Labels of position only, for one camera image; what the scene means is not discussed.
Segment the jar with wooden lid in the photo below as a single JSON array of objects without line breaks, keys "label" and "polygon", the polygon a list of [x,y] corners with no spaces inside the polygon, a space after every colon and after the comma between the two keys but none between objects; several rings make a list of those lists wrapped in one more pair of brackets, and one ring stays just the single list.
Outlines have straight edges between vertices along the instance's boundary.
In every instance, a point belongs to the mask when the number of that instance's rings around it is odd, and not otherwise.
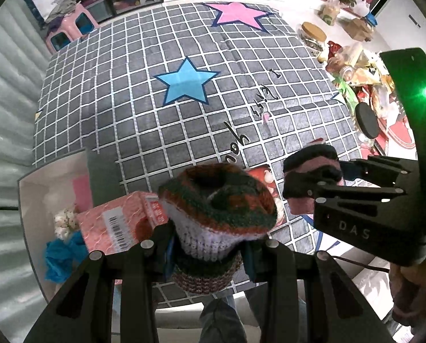
[{"label": "jar with wooden lid", "polygon": [[298,36],[314,55],[319,56],[325,50],[327,36],[315,24],[303,22],[298,29]]}]

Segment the red green knitted hat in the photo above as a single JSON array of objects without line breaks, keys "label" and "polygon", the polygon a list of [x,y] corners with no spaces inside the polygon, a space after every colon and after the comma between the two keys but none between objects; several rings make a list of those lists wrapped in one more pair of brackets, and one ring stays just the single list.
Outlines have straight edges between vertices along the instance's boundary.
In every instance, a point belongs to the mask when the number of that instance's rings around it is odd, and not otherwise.
[{"label": "red green knitted hat", "polygon": [[158,198],[177,236],[173,279],[190,294],[225,289],[242,264],[241,244],[263,238],[278,219],[266,185],[231,163],[190,166]]}]

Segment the pink sponge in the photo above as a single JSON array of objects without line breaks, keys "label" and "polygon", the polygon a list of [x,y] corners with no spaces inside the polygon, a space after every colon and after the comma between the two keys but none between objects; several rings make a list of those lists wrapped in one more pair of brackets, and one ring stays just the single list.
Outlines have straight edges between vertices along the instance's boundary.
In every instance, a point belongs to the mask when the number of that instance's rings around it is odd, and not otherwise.
[{"label": "pink sponge", "polygon": [[89,175],[85,174],[72,181],[75,196],[74,206],[77,213],[86,212],[93,208]]}]

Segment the white floral scrunchie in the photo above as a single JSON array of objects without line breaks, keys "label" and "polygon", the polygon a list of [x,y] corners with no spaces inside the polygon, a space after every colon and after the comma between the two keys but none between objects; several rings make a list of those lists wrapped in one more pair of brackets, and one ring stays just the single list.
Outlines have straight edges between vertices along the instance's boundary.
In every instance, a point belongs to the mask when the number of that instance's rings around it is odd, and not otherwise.
[{"label": "white floral scrunchie", "polygon": [[77,214],[78,209],[76,205],[62,209],[55,214],[54,233],[56,238],[66,242],[71,238],[73,233],[80,229]]}]

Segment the pink tissue pack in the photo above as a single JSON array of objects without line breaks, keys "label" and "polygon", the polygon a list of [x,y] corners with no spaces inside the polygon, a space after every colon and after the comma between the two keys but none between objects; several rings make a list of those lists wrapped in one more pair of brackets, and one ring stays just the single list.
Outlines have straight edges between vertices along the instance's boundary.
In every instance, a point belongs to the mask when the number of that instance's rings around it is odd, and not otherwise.
[{"label": "pink tissue pack", "polygon": [[147,240],[168,218],[156,194],[137,191],[82,212],[77,220],[87,250],[110,255]]}]

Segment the blue cloth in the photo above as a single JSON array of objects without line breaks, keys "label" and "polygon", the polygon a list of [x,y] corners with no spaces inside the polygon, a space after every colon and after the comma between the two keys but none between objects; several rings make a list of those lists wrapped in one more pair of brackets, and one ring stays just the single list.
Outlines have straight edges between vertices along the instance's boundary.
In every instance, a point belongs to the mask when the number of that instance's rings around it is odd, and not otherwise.
[{"label": "blue cloth", "polygon": [[56,239],[46,243],[44,259],[47,270],[45,279],[53,283],[64,283],[88,256],[87,246],[80,231],[76,231],[64,242]]}]

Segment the pale green curtain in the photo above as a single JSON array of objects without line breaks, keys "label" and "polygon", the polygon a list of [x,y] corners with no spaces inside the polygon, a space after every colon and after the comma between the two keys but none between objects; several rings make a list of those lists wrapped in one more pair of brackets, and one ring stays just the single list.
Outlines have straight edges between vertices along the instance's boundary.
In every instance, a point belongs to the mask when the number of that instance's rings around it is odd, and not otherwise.
[{"label": "pale green curtain", "polygon": [[23,342],[45,307],[25,247],[18,179],[31,169],[35,113],[50,54],[24,0],[0,7],[0,329]]}]

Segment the black round lid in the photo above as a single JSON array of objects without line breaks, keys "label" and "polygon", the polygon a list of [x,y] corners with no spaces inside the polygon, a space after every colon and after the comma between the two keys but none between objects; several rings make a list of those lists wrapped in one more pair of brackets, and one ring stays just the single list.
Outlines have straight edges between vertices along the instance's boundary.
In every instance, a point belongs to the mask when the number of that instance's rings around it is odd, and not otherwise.
[{"label": "black round lid", "polygon": [[380,128],[377,116],[371,106],[365,102],[360,102],[354,110],[354,115],[362,134],[365,134],[368,139],[378,137]]}]

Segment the pink black striped sock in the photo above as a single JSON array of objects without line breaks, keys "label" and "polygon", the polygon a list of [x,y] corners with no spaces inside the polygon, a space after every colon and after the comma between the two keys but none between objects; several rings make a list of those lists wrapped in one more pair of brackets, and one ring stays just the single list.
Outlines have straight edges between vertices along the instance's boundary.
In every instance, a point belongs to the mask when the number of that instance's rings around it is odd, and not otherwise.
[{"label": "pink black striped sock", "polygon": [[319,182],[344,185],[338,154],[323,138],[312,140],[283,162],[283,198],[292,215],[314,213],[314,189]]}]

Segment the white storage box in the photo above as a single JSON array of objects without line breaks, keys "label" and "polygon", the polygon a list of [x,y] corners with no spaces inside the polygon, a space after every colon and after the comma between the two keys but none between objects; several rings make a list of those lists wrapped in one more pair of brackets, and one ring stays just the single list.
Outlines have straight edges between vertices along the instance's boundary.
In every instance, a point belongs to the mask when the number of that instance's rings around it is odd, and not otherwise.
[{"label": "white storage box", "polygon": [[124,194],[118,165],[110,156],[88,149],[68,153],[37,166],[18,180],[21,225],[29,262],[45,302],[56,292],[55,283],[45,279],[46,243],[55,239],[54,215],[74,206],[72,181],[88,174],[93,207]]}]

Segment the pink plastic stool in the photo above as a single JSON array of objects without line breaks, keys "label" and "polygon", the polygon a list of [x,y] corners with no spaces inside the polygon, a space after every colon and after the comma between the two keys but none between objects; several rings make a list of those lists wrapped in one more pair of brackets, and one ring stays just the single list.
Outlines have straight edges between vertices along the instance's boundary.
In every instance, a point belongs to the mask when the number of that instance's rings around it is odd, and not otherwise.
[{"label": "pink plastic stool", "polygon": [[81,3],[77,3],[71,13],[57,17],[49,24],[45,44],[54,54],[98,28],[93,15]]}]

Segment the grey checked star bedsheet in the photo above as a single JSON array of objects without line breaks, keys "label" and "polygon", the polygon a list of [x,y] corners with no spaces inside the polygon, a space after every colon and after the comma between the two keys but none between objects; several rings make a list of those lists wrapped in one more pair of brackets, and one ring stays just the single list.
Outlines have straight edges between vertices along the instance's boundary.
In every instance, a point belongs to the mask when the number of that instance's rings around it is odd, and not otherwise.
[{"label": "grey checked star bedsheet", "polygon": [[279,196],[285,156],[311,140],[360,154],[331,77],[266,5],[172,5],[96,29],[52,55],[39,107],[35,167],[88,149],[115,161],[124,194],[229,162]]}]

